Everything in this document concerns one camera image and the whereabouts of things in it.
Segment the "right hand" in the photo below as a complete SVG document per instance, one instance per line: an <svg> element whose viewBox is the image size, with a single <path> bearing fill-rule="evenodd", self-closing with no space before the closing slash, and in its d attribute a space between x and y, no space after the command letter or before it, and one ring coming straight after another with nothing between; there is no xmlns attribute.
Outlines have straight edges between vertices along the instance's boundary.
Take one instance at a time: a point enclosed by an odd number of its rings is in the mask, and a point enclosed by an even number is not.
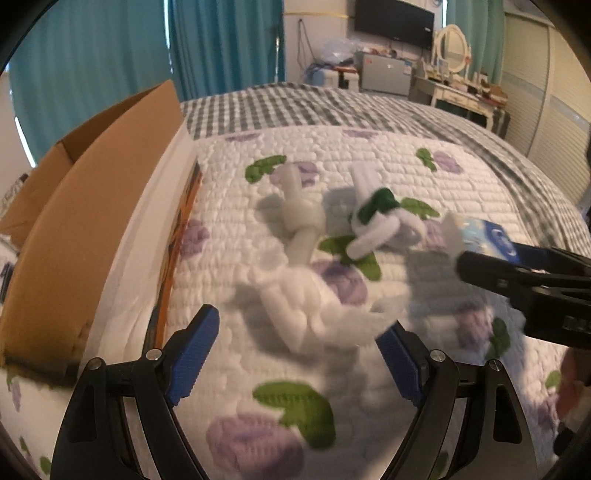
<svg viewBox="0 0 591 480"><path fill-rule="evenodd" d="M590 385L590 351L569 348L565 352L560 373L556 412L558 418L563 420L577 405L582 389Z"/></svg>

